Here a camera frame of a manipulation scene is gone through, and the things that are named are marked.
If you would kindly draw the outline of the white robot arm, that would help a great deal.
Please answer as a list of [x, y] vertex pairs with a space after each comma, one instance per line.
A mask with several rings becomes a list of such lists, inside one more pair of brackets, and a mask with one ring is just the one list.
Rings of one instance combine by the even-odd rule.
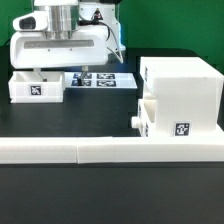
[[10, 62], [16, 69], [104, 65], [123, 60], [122, 0], [33, 0], [33, 11], [13, 21]]

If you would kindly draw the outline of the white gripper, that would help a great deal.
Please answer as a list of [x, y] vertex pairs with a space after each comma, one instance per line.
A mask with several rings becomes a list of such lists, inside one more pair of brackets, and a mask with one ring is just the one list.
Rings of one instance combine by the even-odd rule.
[[108, 61], [106, 39], [102, 26], [83, 26], [67, 40], [49, 40], [44, 32], [16, 32], [11, 39], [10, 62], [16, 69], [33, 69], [42, 82], [47, 82], [41, 74], [43, 68], [82, 66], [78, 86], [83, 86], [88, 67]]

